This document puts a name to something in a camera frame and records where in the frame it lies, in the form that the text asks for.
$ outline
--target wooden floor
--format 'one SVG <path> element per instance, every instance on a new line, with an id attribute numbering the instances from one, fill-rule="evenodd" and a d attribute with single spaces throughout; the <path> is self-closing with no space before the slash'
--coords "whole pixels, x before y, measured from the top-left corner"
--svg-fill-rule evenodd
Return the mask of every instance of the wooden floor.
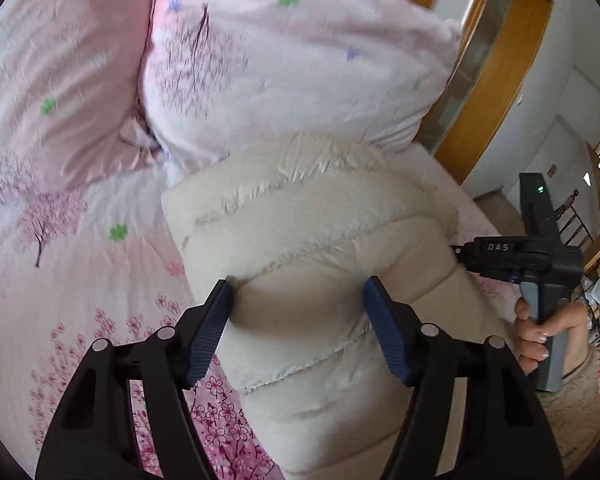
<path id="1" fill-rule="evenodd" d="M 520 213 L 502 193 L 496 192 L 478 197 L 475 199 L 475 203 L 502 236 L 525 234 L 525 226 Z"/>

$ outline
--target human hand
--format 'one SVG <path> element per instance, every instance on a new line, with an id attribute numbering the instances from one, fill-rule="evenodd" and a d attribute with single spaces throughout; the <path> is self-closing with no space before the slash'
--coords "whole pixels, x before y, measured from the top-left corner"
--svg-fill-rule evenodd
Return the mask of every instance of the human hand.
<path id="1" fill-rule="evenodd" d="M 520 338 L 520 367 L 525 374 L 538 368 L 538 363 L 549 357 L 544 343 L 548 337 L 568 332 L 567 351 L 562 375 L 580 366 L 587 358 L 588 325 L 587 305 L 581 302 L 569 303 L 542 325 L 530 319 L 531 309 L 520 298 L 516 303 L 516 333 Z"/>

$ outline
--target finger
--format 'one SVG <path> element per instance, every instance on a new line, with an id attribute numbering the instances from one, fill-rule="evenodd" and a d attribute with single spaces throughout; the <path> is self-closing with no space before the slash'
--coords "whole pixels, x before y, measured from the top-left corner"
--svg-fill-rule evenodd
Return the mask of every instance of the finger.
<path id="1" fill-rule="evenodd" d="M 520 355 L 535 361 L 544 361 L 549 357 L 549 351 L 540 343 L 523 340 L 520 342 Z"/>
<path id="2" fill-rule="evenodd" d="M 536 343 L 546 343 L 546 336 L 543 333 L 542 327 L 536 325 L 534 321 L 530 319 L 517 319 L 514 325 L 520 339 Z"/>
<path id="3" fill-rule="evenodd" d="M 522 371 L 529 375 L 531 372 L 538 368 L 538 361 L 534 361 L 533 359 L 529 359 L 528 357 L 522 356 L 520 358 L 520 368 Z"/>
<path id="4" fill-rule="evenodd" d="M 520 298 L 516 301 L 514 311 L 518 319 L 525 320 L 529 319 L 529 316 L 531 316 L 531 309 L 529 308 L 528 303 L 525 301 L 525 298 Z"/>
<path id="5" fill-rule="evenodd" d="M 562 307 L 541 326 L 541 331 L 551 337 L 579 326 L 587 326 L 587 306 L 576 302 Z"/>

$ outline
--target bed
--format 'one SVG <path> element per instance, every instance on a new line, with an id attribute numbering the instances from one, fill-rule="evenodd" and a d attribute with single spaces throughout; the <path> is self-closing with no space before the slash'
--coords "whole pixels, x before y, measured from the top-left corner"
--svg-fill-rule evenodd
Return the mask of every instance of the bed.
<path id="1" fill-rule="evenodd" d="M 55 105 L 43 103 L 50 111 Z M 162 192 L 186 170 L 149 142 L 139 153 L 141 160 L 123 157 L 132 164 L 104 165 L 87 177 L 68 170 L 66 188 L 56 182 L 43 189 L 42 200 L 25 195 L 0 203 L 0 478 L 33 476 L 54 407 L 94 339 L 144 339 L 204 300 L 190 294 L 160 206 Z M 412 143 L 392 156 L 457 207 L 460 228 L 450 242 L 497 234 L 423 147 Z M 29 178 L 30 168 L 8 150 L 0 163 L 15 177 L 11 183 L 22 187 Z M 512 319 L 516 288 L 476 281 L 500 315 Z M 141 385 L 133 384 L 132 393 L 142 462 L 159 474 Z M 217 359 L 187 402 L 220 478 L 282 478 Z"/>

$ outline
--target silver screw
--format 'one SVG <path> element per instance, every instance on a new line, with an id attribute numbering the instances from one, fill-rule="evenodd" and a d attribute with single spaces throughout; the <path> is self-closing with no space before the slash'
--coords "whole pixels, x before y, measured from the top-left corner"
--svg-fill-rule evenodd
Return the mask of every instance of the silver screw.
<path id="1" fill-rule="evenodd" d="M 158 338 L 166 341 L 176 335 L 176 329 L 173 326 L 163 326 L 158 330 Z"/>
<path id="2" fill-rule="evenodd" d="M 427 335 L 429 337 L 435 337 L 435 336 L 437 336 L 440 333 L 440 329 L 437 326 L 432 325 L 431 323 L 424 324 L 420 328 L 420 331 L 424 335 Z"/>
<path id="3" fill-rule="evenodd" d="M 492 335 L 489 338 L 489 344 L 491 346 L 493 346 L 494 348 L 501 349 L 501 348 L 504 348 L 504 344 L 505 343 L 504 343 L 504 339 L 503 338 L 498 337 L 496 335 Z"/>
<path id="4" fill-rule="evenodd" d="M 109 346 L 109 341 L 106 339 L 96 339 L 91 345 L 94 352 L 102 352 L 107 346 Z"/>

